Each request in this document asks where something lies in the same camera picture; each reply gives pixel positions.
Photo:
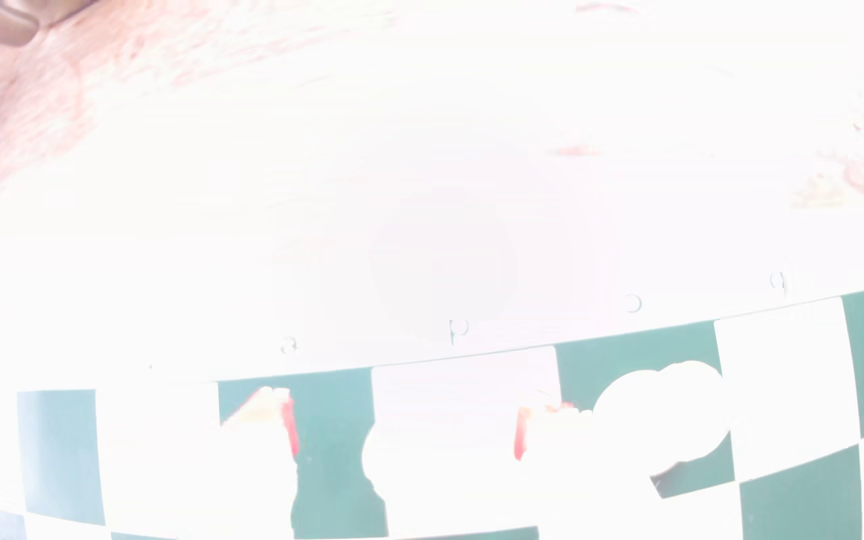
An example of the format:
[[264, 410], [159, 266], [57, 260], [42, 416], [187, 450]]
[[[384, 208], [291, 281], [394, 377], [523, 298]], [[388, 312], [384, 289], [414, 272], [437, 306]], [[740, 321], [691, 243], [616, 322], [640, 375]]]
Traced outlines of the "gripper finger with orange tip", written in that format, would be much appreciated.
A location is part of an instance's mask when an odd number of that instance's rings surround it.
[[653, 477], [682, 459], [678, 425], [649, 405], [522, 407], [523, 484], [541, 539], [661, 539]]
[[288, 389], [260, 387], [207, 436], [177, 538], [295, 538], [293, 406]]

